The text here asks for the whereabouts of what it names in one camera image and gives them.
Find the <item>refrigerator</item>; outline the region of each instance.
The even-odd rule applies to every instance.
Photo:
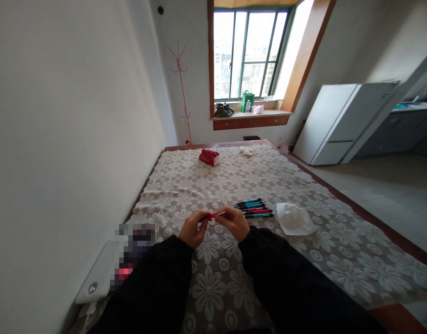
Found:
[[[339,163],[398,82],[323,85],[293,153],[309,165]]]

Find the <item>person's left hand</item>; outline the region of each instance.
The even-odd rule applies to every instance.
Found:
[[[207,230],[209,221],[207,219],[203,220],[199,231],[197,229],[198,223],[201,218],[208,217],[211,214],[211,212],[203,210],[195,210],[192,212],[192,214],[186,218],[178,238],[184,241],[190,248],[197,248],[204,239],[204,232]]]

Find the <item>red pen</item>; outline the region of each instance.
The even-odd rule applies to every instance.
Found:
[[[219,214],[217,214],[217,216],[222,216],[222,215],[224,215],[226,213],[226,211],[224,211],[224,212],[220,212]],[[208,215],[207,217],[202,217],[200,220],[199,220],[199,223],[202,223],[204,220],[208,220],[208,221],[211,221],[212,219],[214,219],[215,218],[215,216],[214,216],[214,214],[213,213],[211,213],[210,215]]]
[[[261,206],[258,208],[243,208],[242,211],[259,211],[259,210],[267,210],[267,206]]]
[[[243,214],[252,213],[252,214],[260,214],[260,213],[271,213],[272,210],[257,210],[257,211],[243,211]]]

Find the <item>gray floor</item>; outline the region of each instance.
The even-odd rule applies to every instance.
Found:
[[[427,252],[427,161],[412,155],[308,166],[318,177]],[[427,328],[427,302],[405,305]]]

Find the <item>gray cabinet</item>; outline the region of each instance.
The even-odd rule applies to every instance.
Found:
[[[427,111],[393,112],[357,152],[356,158],[411,150],[427,136]]]

